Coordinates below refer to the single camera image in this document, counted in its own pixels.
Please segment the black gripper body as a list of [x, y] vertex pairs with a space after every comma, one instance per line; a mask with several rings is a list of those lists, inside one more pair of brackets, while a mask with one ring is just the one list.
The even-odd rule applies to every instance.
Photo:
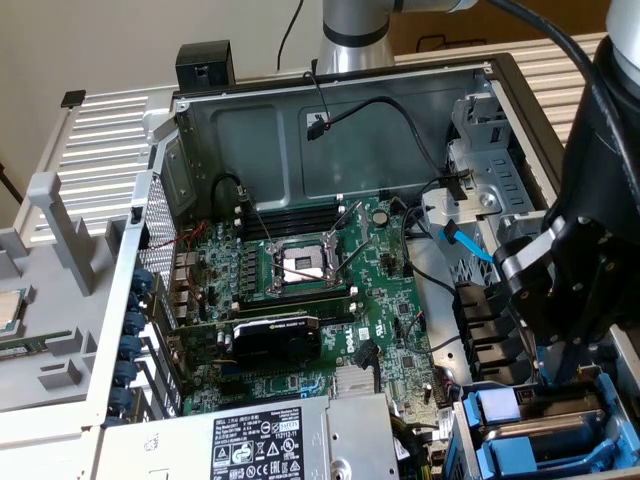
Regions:
[[593, 59], [582, 59], [581, 71], [585, 88], [565, 148], [561, 189], [545, 220], [554, 234], [549, 319], [559, 328], [564, 327], [552, 243], [579, 216], [604, 227], [618, 254], [607, 326], [635, 322], [639, 296], [639, 88], [618, 66], [609, 38]]

